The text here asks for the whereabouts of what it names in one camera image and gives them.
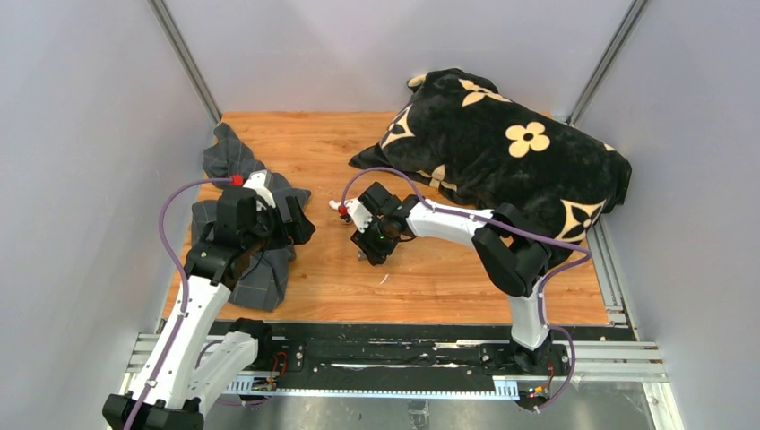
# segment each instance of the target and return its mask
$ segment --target wooden surface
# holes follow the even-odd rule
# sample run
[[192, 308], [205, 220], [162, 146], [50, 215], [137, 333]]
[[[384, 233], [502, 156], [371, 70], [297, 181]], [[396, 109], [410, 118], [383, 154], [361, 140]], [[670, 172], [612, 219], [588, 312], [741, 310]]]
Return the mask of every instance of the wooden surface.
[[[357, 259], [346, 226], [330, 200], [340, 200], [346, 182], [358, 171], [349, 158], [382, 137], [394, 112], [227, 113], [230, 124], [268, 169], [282, 173], [296, 187], [312, 191], [306, 215], [316, 226], [311, 242], [296, 247], [285, 300], [274, 312], [225, 304], [219, 318], [264, 320], [406, 323], [509, 323], [506, 295], [488, 280], [470, 248], [422, 238], [400, 244], [385, 265]], [[402, 179], [385, 173], [364, 175], [351, 188], [356, 197], [372, 182], [381, 182], [402, 200], [411, 193]], [[420, 185], [426, 195], [447, 201], [437, 190]], [[204, 185], [199, 200], [216, 199], [220, 191]], [[182, 260], [189, 249], [189, 233]], [[176, 274], [164, 309], [175, 298]], [[550, 321], [605, 324], [604, 308], [590, 262], [556, 276], [547, 287]]]

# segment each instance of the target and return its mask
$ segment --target gray cloth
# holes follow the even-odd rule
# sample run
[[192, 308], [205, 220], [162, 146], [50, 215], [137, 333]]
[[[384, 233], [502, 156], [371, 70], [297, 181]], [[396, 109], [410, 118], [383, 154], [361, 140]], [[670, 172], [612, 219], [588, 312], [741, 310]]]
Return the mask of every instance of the gray cloth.
[[[238, 139], [229, 125], [221, 123], [214, 130], [214, 135], [219, 140], [218, 143], [203, 152], [203, 170], [209, 177], [248, 177], [255, 171], [266, 169], [264, 163], [254, 158], [254, 153]], [[285, 198], [288, 196], [295, 196], [301, 207], [306, 208], [311, 197], [310, 191], [293, 188], [285, 176], [279, 173], [270, 172], [270, 175], [272, 177], [268, 187], [283, 219], [290, 218], [285, 204]], [[198, 243], [203, 229], [216, 221], [216, 207], [215, 200], [193, 205], [193, 224], [190, 230], [193, 245]], [[207, 238], [212, 239], [213, 232]], [[296, 250], [293, 245], [288, 245], [281, 249], [265, 251], [263, 260], [258, 264], [260, 258], [262, 253], [251, 256], [249, 268], [235, 286], [229, 302], [249, 309], [273, 311], [285, 299], [289, 263], [296, 259]]]

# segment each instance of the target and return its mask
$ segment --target black blanket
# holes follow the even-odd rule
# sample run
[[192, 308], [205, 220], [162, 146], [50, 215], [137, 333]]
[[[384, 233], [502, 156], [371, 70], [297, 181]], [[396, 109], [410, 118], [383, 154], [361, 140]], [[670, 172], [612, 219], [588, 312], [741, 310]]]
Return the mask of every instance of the black blanket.
[[[626, 198], [631, 165], [611, 146], [447, 69], [407, 82], [412, 95], [377, 144], [350, 160], [387, 166], [479, 209], [509, 202], [543, 236], [578, 244]], [[570, 251], [554, 248], [551, 267]]]

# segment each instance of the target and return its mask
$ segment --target folded cloth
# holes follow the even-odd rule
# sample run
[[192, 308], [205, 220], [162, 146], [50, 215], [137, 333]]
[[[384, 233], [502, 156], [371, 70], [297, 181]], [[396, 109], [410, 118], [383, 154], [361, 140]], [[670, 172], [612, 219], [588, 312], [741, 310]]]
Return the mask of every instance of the folded cloth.
[[[219, 124], [214, 135], [218, 142], [203, 152], [203, 170], [209, 177], [248, 177], [255, 171], [266, 169], [264, 163], [254, 158], [254, 153], [238, 139], [229, 125]], [[268, 185], [269, 190], [284, 219], [290, 218], [286, 197], [295, 196], [301, 207], [306, 208], [311, 197], [310, 191], [294, 188], [282, 174], [270, 172], [270, 175], [272, 179]], [[192, 213], [190, 237], [195, 245], [200, 240], [203, 229], [216, 221], [217, 201], [197, 202], [192, 206]], [[213, 232], [207, 238], [212, 239]], [[249, 309], [273, 311], [285, 299], [289, 264], [295, 259], [296, 250], [293, 245], [252, 255], [248, 270], [240, 277], [229, 296], [229, 302]]]
[[[579, 244], [626, 198], [631, 165], [611, 146], [499, 94], [460, 69], [407, 81], [409, 102], [377, 144], [350, 159], [386, 166], [479, 209], [511, 203], [535, 233]], [[549, 266], [570, 251], [553, 247]]]

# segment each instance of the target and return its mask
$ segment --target wall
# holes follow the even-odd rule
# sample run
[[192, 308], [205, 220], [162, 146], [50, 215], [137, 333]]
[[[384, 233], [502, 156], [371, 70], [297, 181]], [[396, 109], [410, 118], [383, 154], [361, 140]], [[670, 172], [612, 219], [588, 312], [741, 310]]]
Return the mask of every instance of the wall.
[[212, 124], [145, 1], [5, 0], [0, 58], [0, 427], [104, 428]]
[[607, 216], [688, 429], [756, 428], [760, 4], [655, 0], [580, 128], [629, 157]]
[[168, 0], [220, 109], [397, 110], [461, 67], [565, 115], [630, 0]]

